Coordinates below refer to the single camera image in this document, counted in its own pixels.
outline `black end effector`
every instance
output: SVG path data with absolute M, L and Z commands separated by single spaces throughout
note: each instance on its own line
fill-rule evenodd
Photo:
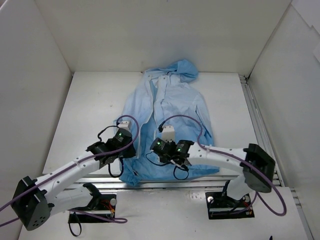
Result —
M 102 141 L 97 141 L 96 143 L 88 146 L 87 152 L 91 152 L 93 154 L 101 154 L 106 152 L 115 151 L 121 149 L 128 145 L 132 141 L 132 134 L 123 129 L 119 128 L 113 138 L 109 138 L 106 143 Z M 100 161 L 100 169 L 103 168 L 107 164 L 111 164 L 117 158 L 132 158 L 136 155 L 136 150 L 132 145 L 130 145 L 127 149 L 117 152 L 114 154 L 108 154 L 106 156 L 97 156 L 94 159 L 96 161 Z
M 174 155 L 176 146 L 173 141 L 165 142 L 157 137 L 151 144 L 150 150 L 159 156 L 161 163 L 169 163 Z
M 188 151 L 193 141 L 180 140 L 178 144 L 172 142 L 165 142 L 160 138 L 156 138 L 150 146 L 155 154 L 160 158 L 161 163 L 168 163 L 171 160 L 178 165 L 184 165 L 187 158 L 189 157 Z
M 20 180 L 13 198 L 34 187 L 35 182 L 29 176 Z M 52 203 L 48 204 L 45 198 L 46 193 L 47 191 L 40 191 L 39 188 L 36 188 L 11 204 L 12 209 L 28 231 L 37 229 L 50 217 L 54 205 Z
M 245 161 L 256 167 L 272 182 L 276 166 L 275 160 L 257 144 L 250 143 L 249 147 L 244 148 L 243 151 L 246 152 Z M 261 176 L 243 163 L 240 166 L 243 167 L 245 183 L 249 188 L 260 193 L 271 192 L 272 187 Z

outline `wrinkled fabric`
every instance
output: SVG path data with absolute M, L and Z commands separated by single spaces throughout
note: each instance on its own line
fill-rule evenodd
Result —
M 202 95 L 188 83 L 198 76 L 196 67 L 187 60 L 177 61 L 165 68 L 152 68 L 144 72 L 141 82 L 127 98 L 122 114 L 135 117 L 139 123 L 139 137 L 134 142 L 137 156 L 124 159 L 124 171 L 120 180 L 136 186 L 140 181 L 171 181 L 174 165 L 156 166 L 146 159 L 155 138 L 161 138 L 159 125 L 168 117 L 183 114 L 201 122 L 204 134 L 200 143 L 214 145 L 208 109 Z M 165 123 L 175 130 L 175 142 L 191 140 L 196 142 L 200 128 L 196 122 L 185 117 L 175 117 Z M 131 127 L 134 136 L 135 125 Z M 148 158 L 159 164 L 159 157 L 149 154 Z M 219 171 L 218 167 L 208 165 L 189 166 L 188 179 L 203 177 Z M 187 172 L 177 169 L 175 175 L 184 179 Z

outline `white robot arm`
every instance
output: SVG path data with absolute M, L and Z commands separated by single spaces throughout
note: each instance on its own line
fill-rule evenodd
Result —
M 226 196 L 236 201 L 252 191 L 270 193 L 272 190 L 272 186 L 262 179 L 259 174 L 240 161 L 233 157 L 211 151 L 227 152 L 243 159 L 258 168 L 261 173 L 272 181 L 276 163 L 256 144 L 250 143 L 248 148 L 232 149 L 212 146 L 201 147 L 197 142 L 189 140 L 180 140 L 176 144 L 173 141 L 164 141 L 157 138 L 152 143 L 150 150 L 159 156 L 161 163 L 171 162 L 186 170 L 191 165 L 209 165 L 238 172 L 239 176 L 231 181 L 227 181 L 223 190 Z
M 33 180 L 26 176 L 19 181 L 13 196 L 13 199 L 18 199 L 11 207 L 28 231 L 39 228 L 54 214 L 78 207 L 94 209 L 99 204 L 102 195 L 91 183 L 80 185 L 73 190 L 65 189 L 80 178 L 113 163 L 115 159 L 119 158 L 122 161 L 122 158 L 132 158 L 136 155 L 132 144 L 120 151 L 133 142 L 132 134 L 129 132 L 130 122 L 121 122 L 118 128 L 113 138 L 90 145 L 83 155 L 59 169 Z M 112 151 L 116 153 L 103 155 Z M 102 156 L 92 158 L 93 154 Z
M 92 154 L 119 150 L 131 143 L 133 139 L 128 124 L 129 122 L 122 122 L 118 125 L 120 128 L 113 138 L 108 139 L 107 142 L 98 141 L 92 144 L 82 156 L 56 171 L 34 180 L 27 176 L 18 183 L 13 199 L 21 194 L 24 196 L 14 200 L 11 207 L 28 231 L 37 229 L 54 214 L 78 207 L 94 209 L 99 204 L 102 195 L 91 183 L 80 185 L 74 190 L 65 189 L 78 179 L 109 165 L 117 158 L 132 158 L 136 155 L 133 145 L 130 145 L 115 154 L 89 159 Z M 150 147 L 159 156 L 161 163 L 171 163 L 184 169 L 188 169 L 191 165 L 211 165 L 239 173 L 237 178 L 226 182 L 222 192 L 224 199 L 220 201 L 238 201 L 252 191 L 271 192 L 272 187 L 249 167 L 232 157 L 212 152 L 213 150 L 229 152 L 233 156 L 244 159 L 272 181 L 275 161 L 258 145 L 250 144 L 248 148 L 229 149 L 200 146 L 189 140 L 180 140 L 176 144 L 172 141 L 175 137 L 172 132 L 174 132 L 173 127 L 171 129 L 168 126 L 167 131 L 162 134 L 162 139 L 157 138 Z

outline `black bracket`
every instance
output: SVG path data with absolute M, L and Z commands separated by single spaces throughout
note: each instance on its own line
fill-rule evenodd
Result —
M 275 160 L 257 144 L 250 143 L 249 147 L 244 148 L 243 151 L 246 152 L 245 161 L 256 167 L 272 182 L 276 166 Z M 243 163 L 240 166 L 243 167 L 245 183 L 249 188 L 260 193 L 271 192 L 272 187 L 260 175 Z
M 20 180 L 13 198 L 34 187 L 35 182 L 29 176 Z M 54 205 L 47 202 L 46 193 L 47 191 L 40 191 L 39 188 L 36 188 L 11 204 L 12 209 L 28 231 L 39 228 L 50 217 Z
M 119 128 L 113 138 L 109 138 L 106 142 L 97 141 L 94 144 L 87 147 L 86 151 L 93 154 L 102 154 L 106 152 L 111 152 L 125 147 L 132 141 L 132 134 L 123 129 Z M 136 155 L 136 150 L 134 145 L 130 145 L 127 149 L 117 152 L 114 154 L 108 154 L 105 156 L 97 156 L 94 159 L 100 162 L 99 169 L 104 166 L 111 164 L 117 158 L 133 158 Z

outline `purple cable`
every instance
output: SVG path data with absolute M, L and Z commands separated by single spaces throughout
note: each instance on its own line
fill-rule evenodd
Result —
M 275 215 L 277 215 L 277 216 L 284 216 L 284 215 L 287 214 L 287 206 L 286 206 L 286 203 L 285 203 L 284 198 L 281 196 L 279 190 L 278 190 L 278 189 L 276 188 L 276 186 L 272 183 L 272 181 L 270 181 L 269 178 L 267 178 L 261 171 L 259 171 L 259 169 L 257 169 L 255 166 L 252 166 L 250 163 L 246 162 L 245 160 L 243 160 L 243 159 L 241 159 L 240 157 L 237 157 L 237 156 L 235 156 L 235 155 L 233 155 L 233 154 L 230 154 L 230 153 L 224 152 L 224 151 L 209 149 L 209 148 L 206 148 L 205 146 L 203 146 L 203 145 L 200 144 L 200 137 L 201 137 L 201 135 L 202 135 L 202 133 L 203 133 L 203 127 L 202 127 L 201 123 L 200 123 L 197 119 L 195 119 L 195 118 L 193 118 L 193 117 L 191 117 L 191 116 L 187 116 L 187 115 L 183 115 L 183 114 L 177 114 L 177 115 L 173 115 L 173 116 L 171 116 L 171 117 L 168 117 L 166 120 L 164 120 L 164 121 L 162 122 L 162 124 L 164 124 L 166 121 L 168 121 L 168 120 L 170 120 L 170 119 L 172 119 L 172 118 L 176 118 L 176 117 L 185 117 L 185 118 L 191 119 L 191 120 L 195 121 L 195 122 L 200 126 L 200 134 L 198 135 L 196 141 L 197 141 L 197 143 L 199 144 L 199 146 L 200 146 L 202 149 L 204 149 L 204 150 L 209 150 L 209 151 L 212 152 L 212 153 L 217 153 L 217 154 L 221 154 L 221 155 L 225 155 L 225 156 L 234 158 L 234 159 L 240 161 L 241 163 L 243 163 L 244 165 L 246 165 L 247 167 L 251 168 L 251 169 L 252 169 L 253 171 L 255 171 L 257 174 L 259 174 L 259 176 L 262 177 L 263 180 L 265 180 L 265 181 L 273 188 L 273 190 L 275 191 L 275 193 L 278 195 L 278 197 L 279 197 L 279 199 L 280 199 L 280 201 L 281 201 L 281 203 L 282 203 L 282 206 L 283 206 L 283 212 L 282 212 L 282 213 L 278 213 L 278 212 L 274 211 L 274 210 L 266 203 L 266 201 L 262 199 L 261 195 L 260 195 L 259 193 L 257 193 L 257 195 L 259 196 L 259 198 L 262 200 L 262 202 L 264 203 L 264 205 L 265 205 L 273 214 L 275 214 Z
M 114 224 L 125 224 L 126 222 L 128 222 L 128 219 L 126 218 L 122 218 L 122 217 L 118 217 L 118 218 L 106 218 L 103 216 L 98 216 L 86 211 L 80 211 L 80 210 L 75 210 L 75 209 L 70 209 L 69 212 L 75 212 L 75 213 L 79 213 L 79 214 L 85 214 L 88 215 L 90 217 L 96 218 L 96 219 L 100 219 L 109 223 L 114 223 Z
M 3 226 L 5 226 L 5 225 L 11 224 L 11 223 L 13 223 L 13 222 L 15 222 L 15 221 L 17 221 L 17 220 L 19 220 L 18 217 L 17 217 L 17 218 L 14 218 L 14 219 L 12 219 L 12 220 L 10 220 L 10 221 L 7 221 L 7 222 L 5 222 L 5 223 L 2 223 L 2 224 L 0 224 L 0 228 L 3 227 Z
M 120 148 L 120 149 L 118 149 L 118 150 L 108 151 L 108 152 L 103 152 L 103 153 L 98 153 L 98 154 L 93 154 L 93 155 L 84 157 L 84 158 L 80 159 L 78 162 L 79 162 L 79 163 L 82 163 L 83 161 L 86 161 L 86 160 L 91 159 L 91 158 L 94 158 L 94 157 L 101 157 L 101 156 L 116 154 L 116 153 L 119 153 L 119 152 L 127 149 L 128 147 L 130 147 L 130 146 L 134 143 L 134 141 L 137 139 L 137 137 L 138 137 L 138 135 L 139 135 L 139 123 L 138 123 L 138 121 L 137 121 L 133 116 L 131 116 L 131 115 L 122 115 L 122 116 L 120 116 L 120 117 L 116 120 L 116 122 L 118 122 L 120 119 L 122 119 L 122 118 L 124 118 L 124 117 L 131 118 L 131 119 L 135 122 L 135 124 L 136 124 L 136 134 L 135 134 L 134 138 L 132 139 L 132 141 L 129 142 L 128 145 L 126 145 L 126 146 L 124 146 L 124 147 L 122 147 L 122 148 Z M 19 199 L 22 198 L 23 196 L 27 195 L 28 193 L 32 192 L 33 190 L 37 189 L 38 187 L 42 186 L 43 184 L 46 184 L 47 182 L 51 181 L 52 179 L 60 176 L 61 174 L 64 174 L 65 172 L 69 171 L 70 169 L 74 168 L 75 166 L 77 166 L 76 163 L 68 166 L 67 168 L 65 168 L 65 169 L 61 170 L 60 172 L 56 173 L 55 175 L 52 175 L 52 176 L 49 177 L 48 179 L 46 179 L 46 180 L 40 182 L 39 184 L 31 187 L 31 188 L 28 189 L 27 191 L 24 191 L 23 193 L 21 193 L 20 195 L 16 196 L 16 197 L 13 198 L 11 201 L 7 202 L 5 205 L 3 205 L 2 207 L 0 207 L 0 212 L 2 212 L 5 208 L 7 208 L 9 205 L 13 204 L 15 201 L 19 200 Z M 10 220 L 10 221 L 7 221 L 7 222 L 5 222 L 5 223 L 2 223 L 2 224 L 0 225 L 0 227 L 3 227 L 3 226 L 5 226 L 5 225 L 7 225 L 7 224 L 10 224 L 10 223 L 12 223 L 12 222 L 14 222 L 14 221 L 16 221 L 16 218 L 15 218 L 15 219 L 12 219 L 12 220 Z

